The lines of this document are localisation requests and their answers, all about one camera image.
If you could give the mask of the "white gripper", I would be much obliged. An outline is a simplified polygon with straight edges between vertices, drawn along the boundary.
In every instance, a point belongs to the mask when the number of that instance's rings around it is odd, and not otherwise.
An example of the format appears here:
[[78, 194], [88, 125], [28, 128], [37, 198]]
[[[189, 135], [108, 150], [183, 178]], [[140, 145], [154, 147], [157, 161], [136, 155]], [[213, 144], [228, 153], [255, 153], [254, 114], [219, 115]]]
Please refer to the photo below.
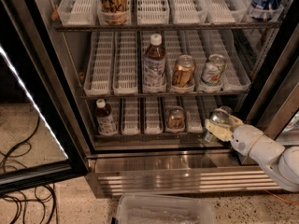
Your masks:
[[243, 121], [233, 115], [229, 116], [229, 124], [216, 123], [210, 119], [205, 120], [206, 129], [221, 141], [231, 141], [234, 150], [243, 156], [248, 156], [254, 143], [263, 136], [263, 132], [254, 126], [243, 125]]

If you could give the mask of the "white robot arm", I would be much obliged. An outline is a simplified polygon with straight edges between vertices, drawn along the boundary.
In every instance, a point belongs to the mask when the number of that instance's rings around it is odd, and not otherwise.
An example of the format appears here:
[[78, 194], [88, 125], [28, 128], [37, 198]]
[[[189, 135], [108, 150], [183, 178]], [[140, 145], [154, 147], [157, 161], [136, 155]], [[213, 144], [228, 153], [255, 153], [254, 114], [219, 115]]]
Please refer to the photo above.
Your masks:
[[206, 119], [205, 127], [221, 141], [230, 142], [239, 154], [256, 161], [281, 188], [291, 192], [299, 190], [298, 146], [285, 147], [232, 115], [227, 124]]

